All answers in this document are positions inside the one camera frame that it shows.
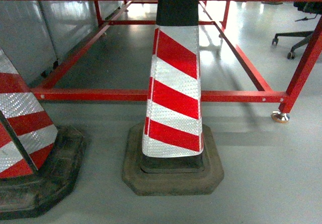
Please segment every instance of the chair caster wheel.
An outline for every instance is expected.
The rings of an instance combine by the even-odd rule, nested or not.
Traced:
[[[288,54],[287,54],[287,58],[288,59],[294,59],[295,58],[295,53],[294,52],[289,52]]]
[[[272,45],[274,45],[274,43],[275,43],[275,45],[277,45],[277,44],[278,44],[278,38],[274,38],[274,39],[273,39],[273,41],[272,41]]]

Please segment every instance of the frame leg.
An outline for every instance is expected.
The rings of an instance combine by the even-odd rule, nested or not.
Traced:
[[[322,51],[322,17],[320,18],[312,38],[307,45],[307,48],[302,56],[300,63],[294,73],[294,76],[286,90],[289,98],[280,104],[279,110],[281,113],[289,113],[295,104],[315,62],[319,58]]]

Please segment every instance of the traffic cone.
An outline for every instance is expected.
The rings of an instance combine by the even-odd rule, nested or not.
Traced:
[[[74,129],[58,131],[0,48],[0,219],[37,216],[61,200],[80,167],[61,166],[62,153],[78,163],[84,147]]]
[[[210,130],[202,126],[198,20],[198,0],[158,0],[144,130],[130,130],[123,168],[138,195],[206,194],[223,178]],[[204,153],[204,142],[213,149]]]

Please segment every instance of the white reflective stripe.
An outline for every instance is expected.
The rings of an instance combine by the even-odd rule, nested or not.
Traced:
[[[48,127],[23,134],[18,138],[27,153],[32,154],[33,152],[41,150],[54,143],[57,133],[57,128],[54,125],[50,125]]]
[[[201,119],[197,120],[192,117],[188,117],[179,112],[175,112],[169,108],[152,102],[151,100],[147,101],[147,105],[148,112],[151,112],[148,117],[151,120],[196,136],[201,135]]]
[[[199,26],[160,26],[160,30],[194,54],[199,53]]]
[[[0,110],[6,118],[44,111],[32,93],[0,94]]]
[[[15,67],[12,65],[4,51],[0,48],[0,73],[18,74]]]
[[[12,141],[2,146],[0,148],[0,173],[22,159],[22,155]]]
[[[202,151],[196,152],[183,147],[170,145],[165,142],[150,138],[145,134],[143,134],[142,151],[146,156],[154,158],[187,157],[199,155],[202,153]]]
[[[200,98],[198,80],[156,57],[154,78],[162,84],[196,100]]]

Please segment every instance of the epoxy floor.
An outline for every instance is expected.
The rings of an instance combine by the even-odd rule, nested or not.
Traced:
[[[220,20],[224,4],[208,3]],[[124,18],[154,19],[156,6],[133,5]],[[293,4],[231,2],[227,29],[267,82],[285,90],[305,47],[286,59],[299,38],[277,32],[312,30],[318,19]],[[206,19],[200,10],[200,19]],[[113,26],[57,84],[65,88],[146,89],[153,26]],[[214,26],[200,27],[204,90],[255,90]],[[73,193],[45,215],[0,223],[322,223],[322,58],[298,98],[288,124],[270,118],[278,104],[203,103],[224,180],[206,196],[136,196],[121,180],[130,127],[145,118],[144,102],[43,103],[57,125],[72,125],[88,148]]]

